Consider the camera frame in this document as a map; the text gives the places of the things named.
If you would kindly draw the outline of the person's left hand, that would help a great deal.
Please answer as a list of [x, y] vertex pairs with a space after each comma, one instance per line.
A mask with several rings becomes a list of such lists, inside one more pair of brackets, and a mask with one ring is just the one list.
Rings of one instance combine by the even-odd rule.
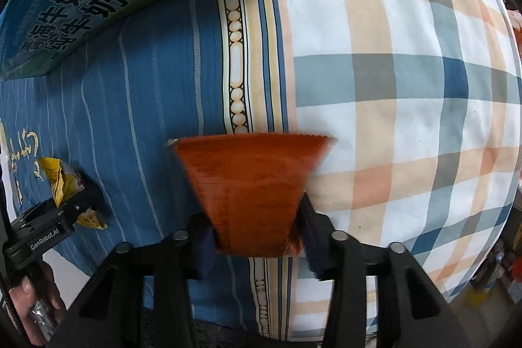
[[[60, 323], [67, 313], [65, 302], [57, 288], [51, 266], [47, 262], [43, 262], [41, 267], [47, 282], [47, 300], [51, 303], [51, 312], [54, 314], [55, 320]], [[47, 341], [30, 314], [39, 298], [33, 283], [28, 277], [23, 277], [20, 284], [12, 287], [9, 293], [30, 343], [35, 346], [45, 346]]]

